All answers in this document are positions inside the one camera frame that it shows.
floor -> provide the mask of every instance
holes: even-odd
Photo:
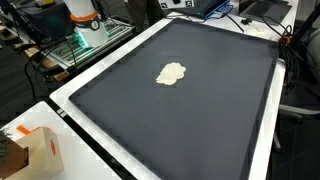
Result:
[[[123,1],[108,0],[111,14],[129,18]],[[0,50],[0,127],[34,105],[30,85],[24,75],[27,57],[16,54],[11,48]],[[35,82],[34,71],[28,72]],[[281,102],[300,107],[319,108],[320,101],[306,90],[313,83],[312,76],[305,68],[302,83],[289,96],[283,96]],[[42,91],[36,85],[36,94],[42,100],[63,83],[45,83],[39,76]],[[280,153],[273,152],[270,169],[272,180],[316,180],[320,179],[320,121],[304,118],[302,123],[280,116]]]

table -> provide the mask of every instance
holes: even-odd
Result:
[[[21,114],[4,128],[17,140],[23,134],[16,127],[29,130],[46,126],[57,134],[64,171],[53,180],[121,180],[121,178],[56,114],[48,104],[40,102]]]
[[[297,11],[298,0],[290,0],[289,4],[292,5],[287,17],[283,20],[283,25],[294,25],[295,14]],[[178,15],[179,13],[171,13],[169,16]],[[240,23],[243,19],[236,15],[230,14],[230,16]],[[139,44],[144,42],[150,36],[155,34],[161,28],[166,26],[171,20],[163,19],[141,33],[136,38],[132,39],[130,42],[126,43],[98,63],[96,63],[91,68],[87,69],[85,72],[74,78],[69,83],[62,86],[60,89],[55,91],[50,95],[50,98],[59,105],[76,123],[85,129],[85,131],[93,136],[95,140],[101,144],[115,159],[117,159],[129,172],[131,172],[137,179],[149,180],[149,179],[159,179],[154,175],[149,169],[147,169],[141,162],[129,154],[124,148],[122,148],[117,142],[115,142],[109,135],[107,135],[103,130],[101,130],[97,125],[95,125],[90,119],[88,119],[79,109],[77,109],[70,101],[69,96],[73,94],[76,90],[81,88],[84,84],[92,80],[98,74],[103,72],[109,66],[117,62],[127,53],[136,48]],[[228,18],[218,19],[218,20],[208,20],[204,24],[218,27],[222,29],[227,29],[234,32],[242,33],[239,28]],[[252,27],[240,25],[245,33],[248,35],[274,40],[278,39],[275,32],[268,29],[268,27],[259,22],[253,22],[256,27],[264,28],[264,33],[252,33]],[[276,27],[277,30],[282,32],[281,27]],[[280,96],[283,86],[283,80],[285,75],[285,66],[282,61],[277,62],[273,80],[271,83],[267,104],[265,108],[265,113],[263,115],[261,128],[258,136],[258,141],[256,145],[256,150],[253,155],[253,162],[251,166],[250,180],[263,180],[266,177],[266,172],[269,162],[269,154],[271,151],[272,140],[274,135],[274,129],[276,124],[277,112],[280,102]]]

white dough blob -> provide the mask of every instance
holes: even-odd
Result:
[[[173,85],[178,79],[182,79],[184,77],[185,71],[186,68],[181,66],[180,63],[173,62],[167,64],[160,72],[156,81],[159,84]]]

